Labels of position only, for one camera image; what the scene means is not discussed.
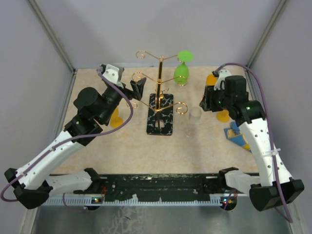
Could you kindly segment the clear wine glass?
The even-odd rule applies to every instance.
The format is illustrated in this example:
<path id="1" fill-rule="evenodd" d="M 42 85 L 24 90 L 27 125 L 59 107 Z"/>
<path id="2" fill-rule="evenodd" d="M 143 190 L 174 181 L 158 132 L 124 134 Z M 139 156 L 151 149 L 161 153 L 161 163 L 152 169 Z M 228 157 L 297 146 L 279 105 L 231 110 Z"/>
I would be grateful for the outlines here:
<path id="1" fill-rule="evenodd" d="M 202 115 L 201 108 L 193 107 L 189 110 L 189 116 L 187 125 L 185 127 L 185 136 L 186 137 L 194 137 L 197 132 L 197 126 L 200 122 Z"/>

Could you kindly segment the green plastic wine glass front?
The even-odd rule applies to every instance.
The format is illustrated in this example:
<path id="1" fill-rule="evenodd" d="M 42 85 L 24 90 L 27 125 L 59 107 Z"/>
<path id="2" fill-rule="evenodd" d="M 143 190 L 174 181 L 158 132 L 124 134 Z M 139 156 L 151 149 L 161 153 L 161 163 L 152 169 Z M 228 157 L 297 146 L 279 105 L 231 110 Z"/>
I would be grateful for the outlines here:
<path id="1" fill-rule="evenodd" d="M 193 57 L 192 52 L 187 50 L 180 51 L 177 55 L 180 65 L 174 71 L 174 82 L 179 86 L 185 86 L 188 82 L 189 68 L 186 63 L 191 62 Z"/>

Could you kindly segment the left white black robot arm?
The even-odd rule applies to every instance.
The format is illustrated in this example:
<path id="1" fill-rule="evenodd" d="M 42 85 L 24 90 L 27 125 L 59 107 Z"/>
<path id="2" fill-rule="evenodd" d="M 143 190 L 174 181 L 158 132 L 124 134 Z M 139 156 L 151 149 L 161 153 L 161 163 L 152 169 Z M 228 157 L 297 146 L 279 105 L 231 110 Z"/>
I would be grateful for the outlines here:
<path id="1" fill-rule="evenodd" d="M 93 168 L 76 174 L 52 176 L 51 172 L 75 152 L 86 147 L 94 138 L 104 136 L 102 125 L 108 125 L 121 99 L 141 100 L 146 78 L 131 81 L 132 90 L 106 83 L 106 90 L 99 94 L 93 87 L 82 89 L 74 101 L 78 112 L 64 130 L 38 156 L 18 169 L 9 168 L 5 173 L 14 188 L 16 200 L 27 209 L 42 205 L 54 195 L 65 193 L 96 193 L 101 189 L 101 179 Z"/>

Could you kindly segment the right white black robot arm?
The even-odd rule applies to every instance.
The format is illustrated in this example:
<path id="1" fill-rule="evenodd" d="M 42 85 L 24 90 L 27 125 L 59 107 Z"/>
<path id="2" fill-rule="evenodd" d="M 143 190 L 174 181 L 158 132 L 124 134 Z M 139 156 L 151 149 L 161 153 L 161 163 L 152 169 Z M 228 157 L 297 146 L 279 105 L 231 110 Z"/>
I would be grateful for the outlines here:
<path id="1" fill-rule="evenodd" d="M 266 113 L 257 100 L 249 100 L 243 76 L 219 78 L 205 87 L 199 106 L 203 111 L 227 110 L 250 146 L 259 170 L 259 179 L 231 167 L 219 171 L 218 188 L 224 193 L 232 189 L 247 194 L 258 211 L 292 203 L 305 189 L 302 180 L 294 179 L 270 144 Z"/>

